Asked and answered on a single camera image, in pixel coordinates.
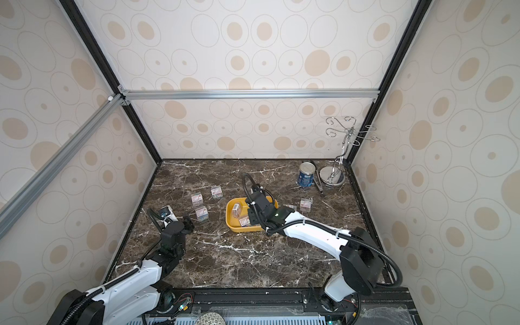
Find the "yellow plastic storage tray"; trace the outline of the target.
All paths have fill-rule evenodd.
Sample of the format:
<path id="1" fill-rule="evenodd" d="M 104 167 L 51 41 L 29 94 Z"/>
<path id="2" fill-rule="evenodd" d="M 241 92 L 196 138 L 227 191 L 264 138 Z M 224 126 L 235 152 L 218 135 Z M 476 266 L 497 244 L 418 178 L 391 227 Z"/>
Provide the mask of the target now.
<path id="1" fill-rule="evenodd" d="M 235 233 L 261 232 L 263 228 L 250 222 L 245 198 L 235 198 L 226 205 L 226 224 Z"/>

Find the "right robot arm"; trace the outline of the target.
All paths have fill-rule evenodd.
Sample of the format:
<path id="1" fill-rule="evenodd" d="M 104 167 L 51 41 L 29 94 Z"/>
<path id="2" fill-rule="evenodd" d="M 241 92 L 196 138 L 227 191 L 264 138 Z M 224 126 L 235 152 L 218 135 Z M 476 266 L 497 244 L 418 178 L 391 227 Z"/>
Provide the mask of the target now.
<path id="1" fill-rule="evenodd" d="M 355 293 L 371 295 L 377 287 L 395 288 L 404 276 L 398 264 L 376 248 L 371 235 L 361 227 L 353 231 L 327 226 L 292 208 L 275 206 L 272 193 L 244 173 L 242 187 L 249 211 L 268 236 L 280 234 L 315 246 L 334 257 L 341 271 L 325 283 L 322 304 L 341 303 Z"/>

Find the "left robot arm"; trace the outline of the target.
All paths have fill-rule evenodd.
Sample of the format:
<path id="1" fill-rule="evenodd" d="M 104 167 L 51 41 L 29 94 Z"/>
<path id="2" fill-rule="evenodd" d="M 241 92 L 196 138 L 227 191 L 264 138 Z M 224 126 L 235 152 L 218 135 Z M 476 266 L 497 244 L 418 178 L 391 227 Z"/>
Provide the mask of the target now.
<path id="1" fill-rule="evenodd" d="M 186 253 L 186 236 L 194 224 L 188 216 L 168 217 L 153 252 L 146 253 L 130 271 L 88 291 L 74 289 L 58 303 L 48 324 L 127 324 L 135 318 L 157 311 L 171 312 L 186 298 L 177 298 L 163 282 Z"/>

